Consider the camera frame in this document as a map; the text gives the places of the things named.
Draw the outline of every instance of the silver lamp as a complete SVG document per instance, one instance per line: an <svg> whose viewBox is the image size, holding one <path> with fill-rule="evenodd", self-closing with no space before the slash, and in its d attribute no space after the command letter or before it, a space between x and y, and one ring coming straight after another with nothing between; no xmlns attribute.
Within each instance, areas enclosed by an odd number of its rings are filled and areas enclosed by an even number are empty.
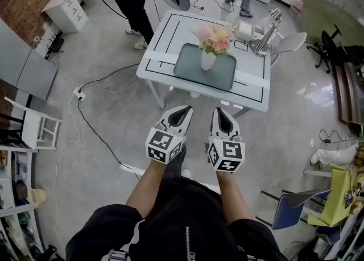
<svg viewBox="0 0 364 261"><path fill-rule="evenodd" d="M268 41L271 38L272 34L275 32L275 30L278 29L279 23L282 21L282 19L280 18L282 16L282 12L280 9L273 9L268 13L273 20L272 27L261 40L254 40L250 44L251 50L258 56L267 56L269 54L270 47L268 45Z"/></svg>

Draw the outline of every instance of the white vase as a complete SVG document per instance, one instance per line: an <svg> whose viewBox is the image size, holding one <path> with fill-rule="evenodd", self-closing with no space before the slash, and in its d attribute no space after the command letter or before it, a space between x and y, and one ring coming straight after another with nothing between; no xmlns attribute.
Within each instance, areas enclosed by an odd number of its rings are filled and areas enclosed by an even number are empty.
<svg viewBox="0 0 364 261"><path fill-rule="evenodd" d="M215 63L215 60L216 55L213 52L206 53L205 50L203 50L201 55L201 68L205 71L210 70Z"/></svg>

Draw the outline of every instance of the zipper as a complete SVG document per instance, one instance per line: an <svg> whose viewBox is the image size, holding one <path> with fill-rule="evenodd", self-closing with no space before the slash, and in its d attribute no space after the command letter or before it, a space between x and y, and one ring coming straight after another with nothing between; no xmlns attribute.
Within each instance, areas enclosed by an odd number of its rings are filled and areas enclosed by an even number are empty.
<svg viewBox="0 0 364 261"><path fill-rule="evenodd" d="M186 227L186 249L187 249L187 261L190 261L189 258L189 227Z"/></svg>

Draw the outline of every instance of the gray tray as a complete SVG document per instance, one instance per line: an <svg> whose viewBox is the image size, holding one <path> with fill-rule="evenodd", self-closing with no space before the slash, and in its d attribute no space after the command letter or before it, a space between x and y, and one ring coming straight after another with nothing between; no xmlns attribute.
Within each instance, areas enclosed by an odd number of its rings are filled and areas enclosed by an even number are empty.
<svg viewBox="0 0 364 261"><path fill-rule="evenodd" d="M233 87L237 60L233 56L218 55L208 71L201 68L203 49L194 44L184 44L174 68L175 76L228 91Z"/></svg>

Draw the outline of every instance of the gray floor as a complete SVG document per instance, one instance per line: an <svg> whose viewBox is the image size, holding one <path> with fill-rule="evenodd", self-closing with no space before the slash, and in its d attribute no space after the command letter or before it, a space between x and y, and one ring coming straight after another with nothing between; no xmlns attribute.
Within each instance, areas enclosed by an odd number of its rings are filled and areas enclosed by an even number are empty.
<svg viewBox="0 0 364 261"><path fill-rule="evenodd" d="M117 9L112 0L107 1ZM234 22L238 18L239 3L234 4L235 11L228 15L213 0L201 0L197 5L205 6L206 16ZM161 0L157 0L157 5L161 16L169 9ZM275 2L265 5L253 1L251 10L255 18L250 21L257 22L274 7L283 10L280 32L285 36L299 32L288 9ZM153 0L147 0L146 9L156 29L158 18ZM127 22L112 13L102 2L97 1L95 5L86 7L85 11L89 21L80 33L65 37L64 53L55 57L58 66L76 86L138 63L143 56L143 51L132 48L137 37L124 32ZM266 199L259 193L260 190L280 195L282 189L298 192L328 185L322 184L319 178L303 176L303 169L309 166L312 153L317 147L322 147L320 129L337 129L340 133L344 130L337 120L332 77L325 73L324 68L315 69L317 59L304 46L294 53L283 54L271 73L268 112L251 111L238 119L246 142L246 160L235 177L253 212L264 214L270 220L274 216L276 202ZM100 86L117 90L133 79L135 71L135 68L129 68L118 72L101 82ZM56 163L65 143L78 139L69 110L72 91L71 82L58 73L47 104L36 99L32 103L34 107L63 120L57 141L58 149L40 151L35 165L35 186L42 187L48 194L48 201L38 209L40 231L45 244L55 245L62 254L69 239L82 228L95 209L107 204L125 203L137 183L134 174L120 169L106 146L82 120L77 102L73 100L72 110L81 141L68 144L59 163L55 185L59 212L56 214L52 191ZM163 91L166 109L185 104L195 109L187 133L185 165L192 171L195 180L217 185L214 171L207 164L204 153L210 115L217 106L232 113L237 110L204 96L194 100L183 90L169 91L168 86ZM146 83L136 78L119 94L105 93L95 86L84 88L84 92L86 99L80 103L80 108L87 120L110 144L121 161L145 169L148 159L144 142L150 127L162 114ZM290 241L312 238L313 229L300 223L290 229L275 231L274 234L280 248L284 250Z"/></svg>

